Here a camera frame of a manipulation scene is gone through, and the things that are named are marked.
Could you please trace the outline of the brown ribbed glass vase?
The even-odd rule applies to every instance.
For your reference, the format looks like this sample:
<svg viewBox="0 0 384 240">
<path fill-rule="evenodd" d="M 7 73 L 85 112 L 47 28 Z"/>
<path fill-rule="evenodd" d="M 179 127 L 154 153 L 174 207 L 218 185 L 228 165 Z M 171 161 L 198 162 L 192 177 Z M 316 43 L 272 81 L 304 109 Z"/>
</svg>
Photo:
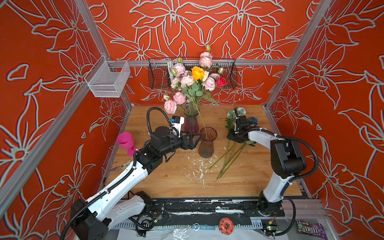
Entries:
<svg viewBox="0 0 384 240">
<path fill-rule="evenodd" d="M 214 154 L 214 141 L 217 139 L 218 133 L 212 127 L 205 127 L 199 133 L 202 135 L 198 150 L 199 155 L 204 159 L 211 158 Z"/>
</svg>

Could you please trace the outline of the purple ribbed glass vase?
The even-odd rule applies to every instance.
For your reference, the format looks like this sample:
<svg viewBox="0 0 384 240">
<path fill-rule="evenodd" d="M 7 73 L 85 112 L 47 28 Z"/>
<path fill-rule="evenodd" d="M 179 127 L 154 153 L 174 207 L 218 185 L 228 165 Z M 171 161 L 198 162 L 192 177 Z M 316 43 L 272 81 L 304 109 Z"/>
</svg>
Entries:
<svg viewBox="0 0 384 240">
<path fill-rule="evenodd" d="M 185 123 L 184 123 L 184 130 L 189 133 L 198 133 L 199 130 L 199 123 L 197 116 L 199 114 L 198 110 L 196 110 L 193 107 L 188 107 L 184 110 L 185 114 Z"/>
</svg>

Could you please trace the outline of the small pink white spray stem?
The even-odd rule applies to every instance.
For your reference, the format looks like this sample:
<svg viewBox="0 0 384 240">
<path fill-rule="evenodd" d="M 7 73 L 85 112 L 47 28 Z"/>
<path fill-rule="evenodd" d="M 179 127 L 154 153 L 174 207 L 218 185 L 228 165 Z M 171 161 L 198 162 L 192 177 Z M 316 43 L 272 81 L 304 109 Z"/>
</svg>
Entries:
<svg viewBox="0 0 384 240">
<path fill-rule="evenodd" d="M 227 117 L 226 117 L 226 129 L 233 130 L 235 128 L 235 118 L 240 117 L 240 116 L 245 116 L 246 115 L 246 110 L 242 107 L 236 108 L 236 111 L 233 110 L 228 110 Z"/>
</svg>

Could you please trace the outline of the pink peony stem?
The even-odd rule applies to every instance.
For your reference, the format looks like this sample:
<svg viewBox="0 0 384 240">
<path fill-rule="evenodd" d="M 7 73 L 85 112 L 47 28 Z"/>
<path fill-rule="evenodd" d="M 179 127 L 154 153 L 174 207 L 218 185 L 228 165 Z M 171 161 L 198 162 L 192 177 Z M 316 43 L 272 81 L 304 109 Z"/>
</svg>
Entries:
<svg viewBox="0 0 384 240">
<path fill-rule="evenodd" d="M 220 75 L 210 73 L 209 70 L 207 72 L 209 72 L 209 76 L 207 77 L 207 80 L 204 80 L 204 82 L 205 82 L 206 89 L 209 91 L 211 95 L 211 92 L 217 89 L 216 81 L 218 80 L 218 78 L 220 78 Z M 168 114 L 174 114 L 177 108 L 185 109 L 184 104 L 186 103 L 186 96 L 182 93 L 182 90 L 175 91 L 175 94 L 172 97 L 165 95 L 164 100 L 165 100 L 164 109 Z M 212 97 L 210 97 L 208 102 L 215 103 L 216 101 Z"/>
<path fill-rule="evenodd" d="M 182 59 L 178 59 L 177 64 L 172 69 L 171 88 L 175 91 L 181 91 L 186 84 L 186 68 L 182 63 Z"/>
<path fill-rule="evenodd" d="M 213 55 L 210 45 L 206 45 L 205 48 L 206 50 L 200 54 L 199 64 L 203 70 L 208 71 L 213 65 Z"/>
</svg>

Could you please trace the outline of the red rose stem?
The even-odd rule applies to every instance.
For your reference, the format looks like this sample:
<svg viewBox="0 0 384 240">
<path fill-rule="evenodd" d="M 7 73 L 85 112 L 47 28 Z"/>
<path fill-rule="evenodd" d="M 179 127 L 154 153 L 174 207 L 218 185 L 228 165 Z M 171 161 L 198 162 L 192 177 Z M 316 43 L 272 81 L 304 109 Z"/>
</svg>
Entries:
<svg viewBox="0 0 384 240">
<path fill-rule="evenodd" d="M 225 78 L 218 78 L 218 80 L 216 81 L 216 88 L 217 89 L 221 89 L 223 88 L 225 85 L 227 84 L 227 81 Z"/>
</svg>

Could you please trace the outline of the orange rose stem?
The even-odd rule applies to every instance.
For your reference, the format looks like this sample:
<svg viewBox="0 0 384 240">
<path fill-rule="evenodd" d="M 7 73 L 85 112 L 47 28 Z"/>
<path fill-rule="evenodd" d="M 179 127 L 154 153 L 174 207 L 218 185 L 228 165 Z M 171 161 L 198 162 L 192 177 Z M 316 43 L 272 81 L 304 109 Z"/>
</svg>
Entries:
<svg viewBox="0 0 384 240">
<path fill-rule="evenodd" d="M 190 70 L 186 70 L 186 86 L 182 88 L 182 93 L 186 96 L 186 103 L 184 104 L 185 109 L 193 107 L 198 110 L 200 120 L 205 127 L 203 117 L 200 111 L 200 105 L 204 102 L 208 102 L 211 95 L 206 89 L 204 80 L 207 80 L 209 72 L 203 70 L 201 67 L 192 67 Z"/>
</svg>

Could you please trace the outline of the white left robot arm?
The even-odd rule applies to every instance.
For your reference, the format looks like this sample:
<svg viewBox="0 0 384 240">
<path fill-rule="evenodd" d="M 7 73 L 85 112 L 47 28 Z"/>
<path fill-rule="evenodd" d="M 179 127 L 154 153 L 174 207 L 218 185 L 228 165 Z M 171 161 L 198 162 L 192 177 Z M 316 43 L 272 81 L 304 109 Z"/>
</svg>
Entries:
<svg viewBox="0 0 384 240">
<path fill-rule="evenodd" d="M 123 173 L 86 201 L 79 199 L 72 204 L 70 220 L 60 239 L 64 240 L 67 232 L 73 230 L 80 240 L 102 240 L 114 225 L 141 214 L 147 203 L 143 195 L 119 201 L 162 162 L 168 162 L 167 154 L 173 156 L 177 149 L 193 150 L 201 139 L 202 134 L 173 134 L 170 128 L 156 128 L 150 140 L 133 153 L 133 161 Z"/>
</svg>

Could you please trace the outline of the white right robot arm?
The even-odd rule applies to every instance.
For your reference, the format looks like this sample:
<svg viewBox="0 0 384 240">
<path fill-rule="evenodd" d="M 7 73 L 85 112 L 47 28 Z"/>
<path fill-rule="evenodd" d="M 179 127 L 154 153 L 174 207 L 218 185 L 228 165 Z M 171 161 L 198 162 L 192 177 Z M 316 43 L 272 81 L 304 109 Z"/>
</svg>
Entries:
<svg viewBox="0 0 384 240">
<path fill-rule="evenodd" d="M 272 177 L 267 187 L 259 195 L 257 209 L 263 216 L 274 213 L 281 205 L 285 191 L 292 182 L 313 175 L 319 167 L 319 157 L 305 141 L 295 137 L 285 137 L 256 125 L 246 116 L 229 119 L 228 139 L 241 144 L 260 144 L 270 150 Z M 301 145 L 307 147 L 314 160 L 313 168 L 307 169 L 307 162 Z"/>
</svg>

